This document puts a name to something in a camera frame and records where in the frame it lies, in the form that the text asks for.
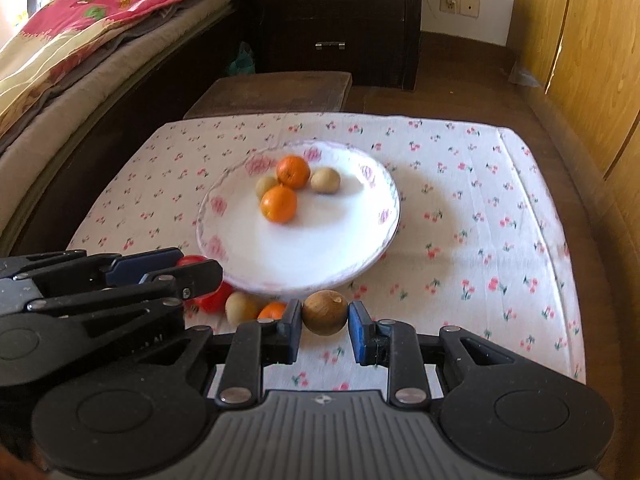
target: round brown fruit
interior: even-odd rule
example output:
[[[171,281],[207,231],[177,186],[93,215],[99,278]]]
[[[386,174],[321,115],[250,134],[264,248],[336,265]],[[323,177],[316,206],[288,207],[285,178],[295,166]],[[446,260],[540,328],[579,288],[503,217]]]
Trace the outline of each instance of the round brown fruit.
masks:
[[[225,303],[226,320],[232,325],[256,319],[260,308],[254,298],[244,292],[234,292]]]
[[[316,193],[334,194],[340,187],[340,173],[334,168],[318,168],[311,177],[311,189]]]
[[[258,200],[262,200],[264,194],[272,187],[275,187],[277,185],[278,179],[274,176],[261,177],[260,180],[255,184],[255,195],[258,197]]]
[[[302,321],[314,334],[332,335],[347,322],[349,304],[334,290],[315,292],[302,304]]]

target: drawer handle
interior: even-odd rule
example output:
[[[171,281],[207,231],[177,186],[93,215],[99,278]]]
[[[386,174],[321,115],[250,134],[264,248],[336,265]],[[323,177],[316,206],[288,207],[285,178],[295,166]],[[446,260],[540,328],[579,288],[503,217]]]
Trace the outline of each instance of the drawer handle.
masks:
[[[316,50],[322,50],[325,46],[336,46],[338,50],[344,50],[346,45],[344,41],[318,41],[316,43]]]

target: table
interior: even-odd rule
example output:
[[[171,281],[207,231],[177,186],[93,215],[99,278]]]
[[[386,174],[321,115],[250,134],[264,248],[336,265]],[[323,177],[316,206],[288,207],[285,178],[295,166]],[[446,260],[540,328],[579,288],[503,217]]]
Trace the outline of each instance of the table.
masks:
[[[580,312],[564,233],[528,147],[482,124],[354,114],[265,114],[166,124],[104,190],[71,248],[123,254],[177,246],[197,252],[195,219],[221,172],[290,140],[350,143],[382,161],[401,193],[396,238],[340,288],[376,319],[419,333],[457,324],[585,381]],[[229,332],[226,320],[188,324]],[[346,329],[303,330],[292,366],[265,369],[266,388],[386,390],[386,369],[360,367]]]

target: mandarin orange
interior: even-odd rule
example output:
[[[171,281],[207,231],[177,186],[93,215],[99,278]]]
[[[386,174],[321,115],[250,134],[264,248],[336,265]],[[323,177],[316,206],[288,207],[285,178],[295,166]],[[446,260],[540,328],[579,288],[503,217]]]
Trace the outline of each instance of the mandarin orange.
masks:
[[[275,186],[268,190],[260,201],[260,211],[270,222],[284,224],[291,220],[298,208],[296,192],[286,186]]]
[[[287,304],[282,301],[273,301],[260,311],[258,319],[282,319],[286,307]]]
[[[287,155],[276,166],[276,176],[281,184],[292,189],[306,186],[311,176],[311,168],[301,156]]]

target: bed frame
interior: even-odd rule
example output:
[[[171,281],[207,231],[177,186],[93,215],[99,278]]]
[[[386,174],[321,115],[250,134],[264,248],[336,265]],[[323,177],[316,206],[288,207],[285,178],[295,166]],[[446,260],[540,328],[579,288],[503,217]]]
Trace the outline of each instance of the bed frame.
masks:
[[[102,190],[145,140],[163,124],[180,120],[225,75],[247,38],[245,14],[237,6],[163,59],[102,115],[39,197],[10,254],[67,247]]]

